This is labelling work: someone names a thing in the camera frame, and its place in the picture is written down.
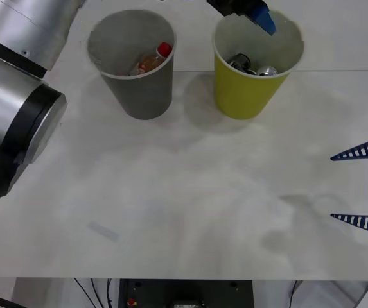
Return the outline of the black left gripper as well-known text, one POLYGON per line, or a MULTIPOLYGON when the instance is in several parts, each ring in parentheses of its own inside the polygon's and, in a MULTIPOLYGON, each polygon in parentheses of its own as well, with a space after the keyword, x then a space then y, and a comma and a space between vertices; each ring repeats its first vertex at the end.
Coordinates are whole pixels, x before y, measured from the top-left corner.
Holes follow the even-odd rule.
POLYGON ((207 3, 223 16, 234 13, 246 16, 269 35, 277 31, 270 10, 262 0, 207 0, 207 3))

